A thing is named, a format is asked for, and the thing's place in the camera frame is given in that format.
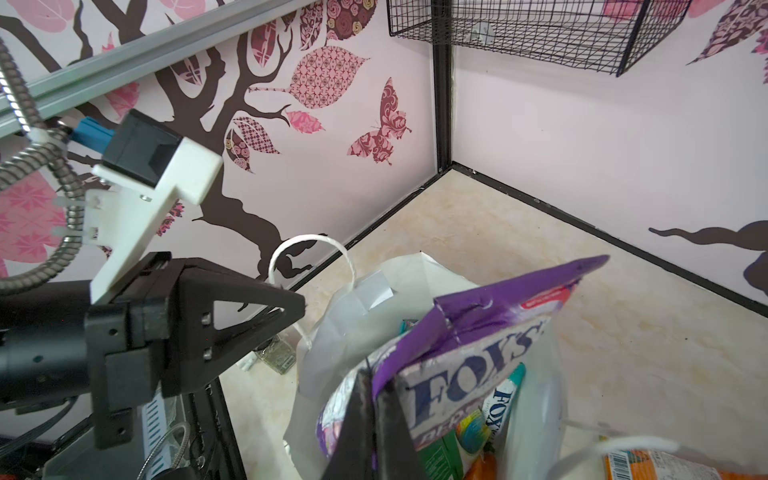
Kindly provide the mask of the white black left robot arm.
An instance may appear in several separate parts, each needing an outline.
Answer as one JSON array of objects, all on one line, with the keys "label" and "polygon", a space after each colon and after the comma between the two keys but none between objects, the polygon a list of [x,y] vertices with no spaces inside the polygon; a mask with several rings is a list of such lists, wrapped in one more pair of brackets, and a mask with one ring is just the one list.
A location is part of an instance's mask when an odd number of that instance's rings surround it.
[{"label": "white black left robot arm", "polygon": [[302,295],[200,258],[146,255],[100,300],[86,281],[1,300],[1,406],[91,398],[95,445],[131,441],[156,395],[203,389],[305,313]]}]

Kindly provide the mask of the purple snack bag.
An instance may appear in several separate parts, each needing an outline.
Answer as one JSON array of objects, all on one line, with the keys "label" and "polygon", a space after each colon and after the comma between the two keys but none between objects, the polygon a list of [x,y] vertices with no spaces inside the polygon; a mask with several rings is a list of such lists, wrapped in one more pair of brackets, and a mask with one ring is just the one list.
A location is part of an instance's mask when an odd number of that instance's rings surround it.
[{"label": "purple snack bag", "polygon": [[316,404],[312,447],[333,454],[363,367],[375,394],[394,384],[416,448],[430,445],[513,372],[606,262],[582,258],[478,286],[417,253],[342,288],[315,326],[301,378]]}]

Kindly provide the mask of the orange snack bag with label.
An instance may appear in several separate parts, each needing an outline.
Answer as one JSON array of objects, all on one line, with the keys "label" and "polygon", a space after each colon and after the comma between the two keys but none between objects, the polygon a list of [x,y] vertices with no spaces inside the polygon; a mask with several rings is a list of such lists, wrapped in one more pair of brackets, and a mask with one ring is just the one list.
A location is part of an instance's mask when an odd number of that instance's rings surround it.
[{"label": "orange snack bag with label", "polygon": [[721,471],[674,455],[647,450],[611,452],[604,457],[612,480],[766,480],[766,474]]}]

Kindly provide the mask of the teal snack bag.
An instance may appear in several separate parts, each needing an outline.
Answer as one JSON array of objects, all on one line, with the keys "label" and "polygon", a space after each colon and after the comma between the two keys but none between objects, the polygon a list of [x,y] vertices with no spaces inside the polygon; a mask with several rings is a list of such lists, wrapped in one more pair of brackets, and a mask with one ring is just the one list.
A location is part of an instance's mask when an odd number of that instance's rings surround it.
[{"label": "teal snack bag", "polygon": [[526,376],[526,366],[521,363],[484,400],[482,413],[485,425],[490,431],[489,441],[493,442],[509,418],[511,405]]}]

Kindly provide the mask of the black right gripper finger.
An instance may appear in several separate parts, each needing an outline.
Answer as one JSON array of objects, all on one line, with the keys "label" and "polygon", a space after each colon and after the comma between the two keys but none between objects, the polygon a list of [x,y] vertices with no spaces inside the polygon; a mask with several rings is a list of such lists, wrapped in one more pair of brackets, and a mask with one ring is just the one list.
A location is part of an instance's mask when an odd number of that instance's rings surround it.
[{"label": "black right gripper finger", "polygon": [[373,393],[369,368],[357,371],[340,437],[324,479],[425,479],[394,384]]}]

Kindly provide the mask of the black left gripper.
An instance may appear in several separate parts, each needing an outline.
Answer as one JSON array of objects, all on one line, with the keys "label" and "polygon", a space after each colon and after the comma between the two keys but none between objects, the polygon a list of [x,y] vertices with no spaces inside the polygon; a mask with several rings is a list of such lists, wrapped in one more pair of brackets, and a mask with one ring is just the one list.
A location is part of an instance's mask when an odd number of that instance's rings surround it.
[{"label": "black left gripper", "polygon": [[305,309],[302,295],[208,260],[147,254],[84,318],[96,448],[130,442],[137,408],[202,389]]}]

